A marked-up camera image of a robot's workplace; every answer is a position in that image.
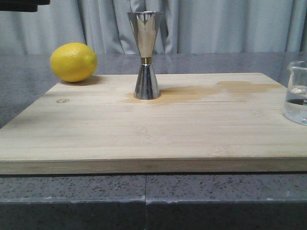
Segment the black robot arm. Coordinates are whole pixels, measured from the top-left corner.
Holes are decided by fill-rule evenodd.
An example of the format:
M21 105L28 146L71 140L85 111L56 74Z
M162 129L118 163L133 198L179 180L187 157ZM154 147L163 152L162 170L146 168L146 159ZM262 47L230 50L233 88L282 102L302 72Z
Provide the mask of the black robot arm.
M8 12L36 12L38 6L49 4L50 0L0 0L0 10Z

